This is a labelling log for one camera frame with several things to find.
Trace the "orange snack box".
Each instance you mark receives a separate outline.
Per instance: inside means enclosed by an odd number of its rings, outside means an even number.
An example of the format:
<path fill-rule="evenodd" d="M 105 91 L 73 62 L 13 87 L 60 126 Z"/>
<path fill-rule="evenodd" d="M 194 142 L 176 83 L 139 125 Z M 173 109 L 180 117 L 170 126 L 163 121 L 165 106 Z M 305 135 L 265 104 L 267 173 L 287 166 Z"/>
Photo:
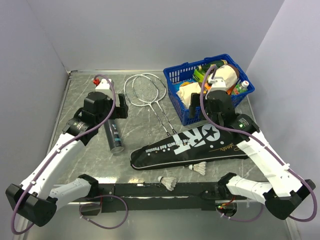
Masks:
<path fill-rule="evenodd" d="M 210 84 L 205 83 L 205 84 L 204 84 L 203 94 L 206 95 L 206 94 L 210 91 L 211 87 L 212 87 L 212 86 L 211 86 Z"/>

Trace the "black racket bag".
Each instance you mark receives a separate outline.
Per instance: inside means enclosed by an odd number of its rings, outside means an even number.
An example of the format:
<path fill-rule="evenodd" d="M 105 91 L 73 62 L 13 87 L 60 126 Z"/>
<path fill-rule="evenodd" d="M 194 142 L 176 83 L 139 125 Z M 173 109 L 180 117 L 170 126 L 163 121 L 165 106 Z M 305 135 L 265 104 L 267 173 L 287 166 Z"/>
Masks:
<path fill-rule="evenodd" d="M 207 123 L 134 150 L 130 154 L 130 165 L 143 171 L 247 158 L 229 132 Z"/>

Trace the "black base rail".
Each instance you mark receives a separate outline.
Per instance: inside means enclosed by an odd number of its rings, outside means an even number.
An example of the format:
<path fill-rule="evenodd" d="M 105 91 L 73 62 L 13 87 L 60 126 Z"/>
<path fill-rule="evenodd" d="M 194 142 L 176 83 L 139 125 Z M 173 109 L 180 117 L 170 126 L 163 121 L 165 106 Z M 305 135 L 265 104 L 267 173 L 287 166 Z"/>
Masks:
<path fill-rule="evenodd" d="M 173 191 L 161 183 L 100 183 L 94 195 L 78 198 L 80 203 L 101 203 L 103 213 L 125 209 L 214 211 L 216 204 L 233 198 L 217 182 L 179 182 Z"/>

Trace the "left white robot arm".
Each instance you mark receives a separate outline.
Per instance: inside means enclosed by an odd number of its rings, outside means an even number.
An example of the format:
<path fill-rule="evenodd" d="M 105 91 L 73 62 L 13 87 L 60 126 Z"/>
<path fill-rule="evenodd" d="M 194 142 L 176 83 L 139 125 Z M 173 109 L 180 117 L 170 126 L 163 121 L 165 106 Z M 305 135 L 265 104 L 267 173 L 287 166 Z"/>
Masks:
<path fill-rule="evenodd" d="M 125 95 L 118 94 L 119 106 L 102 92 L 90 92 L 63 128 L 55 146 L 41 164 L 19 185 L 10 184 L 5 194 L 14 215 L 42 227 L 57 210 L 80 198 L 93 201 L 99 196 L 99 182 L 82 174 L 71 183 L 53 188 L 67 164 L 99 132 L 104 120 L 126 119 Z"/>

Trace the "beige paper bag roll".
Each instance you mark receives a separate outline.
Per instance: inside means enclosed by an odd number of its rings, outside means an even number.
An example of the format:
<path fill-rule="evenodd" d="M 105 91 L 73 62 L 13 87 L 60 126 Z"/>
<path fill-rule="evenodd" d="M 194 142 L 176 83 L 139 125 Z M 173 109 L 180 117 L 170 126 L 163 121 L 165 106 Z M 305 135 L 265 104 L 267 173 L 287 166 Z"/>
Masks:
<path fill-rule="evenodd" d="M 215 74 L 211 77 L 211 79 L 223 79 L 227 87 L 226 92 L 231 95 L 232 90 L 239 80 L 239 77 L 239 70 L 235 66 L 231 64 L 225 64 L 215 71 Z"/>

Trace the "black shuttlecock tube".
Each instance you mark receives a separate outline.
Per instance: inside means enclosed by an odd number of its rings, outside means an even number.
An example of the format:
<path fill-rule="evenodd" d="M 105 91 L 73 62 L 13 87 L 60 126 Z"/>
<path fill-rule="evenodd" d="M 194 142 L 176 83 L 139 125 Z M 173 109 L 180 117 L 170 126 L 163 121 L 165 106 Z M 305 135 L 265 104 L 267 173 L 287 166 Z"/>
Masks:
<path fill-rule="evenodd" d="M 110 152 L 119 154 L 124 150 L 122 139 L 120 137 L 116 121 L 114 119 L 108 119 L 104 124 L 104 131 L 106 139 L 109 145 Z"/>

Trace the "green snack box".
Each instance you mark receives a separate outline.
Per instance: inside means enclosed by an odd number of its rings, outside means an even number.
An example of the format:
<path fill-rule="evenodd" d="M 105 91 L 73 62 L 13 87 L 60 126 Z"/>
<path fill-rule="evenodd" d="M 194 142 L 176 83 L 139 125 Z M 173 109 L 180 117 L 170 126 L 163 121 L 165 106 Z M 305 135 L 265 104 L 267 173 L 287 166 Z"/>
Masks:
<path fill-rule="evenodd" d="M 192 79 L 198 83 L 202 83 L 205 77 L 206 71 L 195 69 L 192 75 Z"/>

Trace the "dark green bottle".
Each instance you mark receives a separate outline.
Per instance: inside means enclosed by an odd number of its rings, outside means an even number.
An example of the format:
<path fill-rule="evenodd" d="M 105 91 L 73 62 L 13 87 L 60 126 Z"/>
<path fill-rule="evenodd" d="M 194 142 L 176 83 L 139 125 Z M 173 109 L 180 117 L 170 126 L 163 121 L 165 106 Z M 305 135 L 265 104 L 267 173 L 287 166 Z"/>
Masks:
<path fill-rule="evenodd" d="M 198 65 L 196 67 L 196 70 L 206 72 L 211 66 L 216 66 L 217 68 L 220 68 L 226 64 L 228 64 L 228 62 L 226 60 L 220 59 L 220 60 L 215 60 L 210 63 L 204 64 L 204 65 Z"/>

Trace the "green plastic bottle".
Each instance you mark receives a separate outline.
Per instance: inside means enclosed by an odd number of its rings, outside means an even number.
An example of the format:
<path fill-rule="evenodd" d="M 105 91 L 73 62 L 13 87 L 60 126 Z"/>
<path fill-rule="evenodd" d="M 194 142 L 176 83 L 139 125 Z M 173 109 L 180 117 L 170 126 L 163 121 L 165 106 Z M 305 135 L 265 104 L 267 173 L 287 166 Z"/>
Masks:
<path fill-rule="evenodd" d="M 249 82 L 244 80 L 244 81 L 240 82 L 239 84 L 237 84 L 233 88 L 231 94 L 233 96 L 235 96 L 235 95 L 239 95 L 239 94 L 245 93 L 248 90 L 248 86 L 249 85 L 250 85 Z"/>

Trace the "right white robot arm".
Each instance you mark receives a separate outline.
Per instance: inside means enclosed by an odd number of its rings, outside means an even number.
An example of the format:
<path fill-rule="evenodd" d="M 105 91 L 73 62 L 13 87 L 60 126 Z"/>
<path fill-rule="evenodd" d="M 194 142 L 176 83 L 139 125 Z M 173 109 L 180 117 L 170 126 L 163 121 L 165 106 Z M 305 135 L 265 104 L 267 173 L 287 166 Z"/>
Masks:
<path fill-rule="evenodd" d="M 266 182 L 257 182 L 230 172 L 218 182 L 218 193 L 223 199 L 235 195 L 256 200 L 265 205 L 273 216 L 285 220 L 311 196 L 312 214 L 303 221 L 310 222 L 316 217 L 316 185 L 310 179 L 304 180 L 280 158 L 250 116 L 235 111 L 230 95 L 223 90 L 210 91 L 206 95 L 193 93 L 189 107 L 191 116 L 195 114 L 196 107 L 200 107 L 203 118 L 210 124 L 229 133 L 236 147 L 254 162 L 267 179 Z"/>

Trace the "blue plastic basket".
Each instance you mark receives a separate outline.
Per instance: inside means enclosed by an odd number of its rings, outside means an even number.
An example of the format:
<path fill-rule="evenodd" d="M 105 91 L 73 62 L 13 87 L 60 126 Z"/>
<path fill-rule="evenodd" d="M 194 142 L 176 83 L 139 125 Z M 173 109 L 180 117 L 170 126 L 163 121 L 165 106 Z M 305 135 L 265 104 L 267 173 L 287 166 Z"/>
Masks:
<path fill-rule="evenodd" d="M 177 95 L 177 89 L 174 84 L 185 82 L 193 78 L 194 70 L 198 65 L 205 65 L 217 60 L 226 60 L 229 64 L 234 65 L 239 70 L 239 80 L 249 81 L 248 76 L 241 69 L 241 67 L 231 58 L 230 55 L 224 53 L 212 57 L 206 57 L 203 60 L 194 61 L 194 62 L 185 62 L 180 65 L 167 67 L 163 70 L 164 76 L 167 81 L 167 92 L 169 99 L 182 123 L 183 126 L 191 125 L 193 123 L 199 122 L 201 108 L 198 106 L 195 108 L 195 114 L 193 118 L 190 118 L 190 111 L 185 108 L 185 105 L 182 103 L 181 99 Z"/>

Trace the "white badminton racket left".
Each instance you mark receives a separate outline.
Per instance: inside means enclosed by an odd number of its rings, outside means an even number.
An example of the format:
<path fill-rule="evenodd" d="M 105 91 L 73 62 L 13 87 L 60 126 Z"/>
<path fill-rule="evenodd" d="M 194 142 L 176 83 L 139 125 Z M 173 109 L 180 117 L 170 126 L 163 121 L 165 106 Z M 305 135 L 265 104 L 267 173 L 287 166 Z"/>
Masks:
<path fill-rule="evenodd" d="M 152 103 L 158 99 L 159 91 L 148 76 L 136 74 L 129 77 L 124 83 L 123 91 L 124 95 L 127 97 L 127 100 L 132 105 L 136 107 L 149 106 L 163 127 L 166 135 L 171 135 L 166 129 L 162 120 L 159 118 L 155 109 L 152 107 Z"/>

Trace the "white shuttlecock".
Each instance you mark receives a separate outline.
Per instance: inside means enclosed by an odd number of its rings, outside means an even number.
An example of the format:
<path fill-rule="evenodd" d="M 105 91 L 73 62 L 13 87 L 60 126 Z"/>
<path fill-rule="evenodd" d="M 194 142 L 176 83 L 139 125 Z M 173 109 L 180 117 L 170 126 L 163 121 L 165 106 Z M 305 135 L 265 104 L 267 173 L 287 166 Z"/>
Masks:
<path fill-rule="evenodd" d="M 206 175 L 206 165 L 207 165 L 207 163 L 205 161 L 203 161 L 203 162 L 200 162 L 197 164 L 190 164 L 188 166 L 188 169 L 191 171 L 195 171 L 202 176 L 205 176 Z"/>
<path fill-rule="evenodd" d="M 157 180 L 163 184 L 168 191 L 173 191 L 177 184 L 177 179 L 175 177 L 159 176 Z"/>

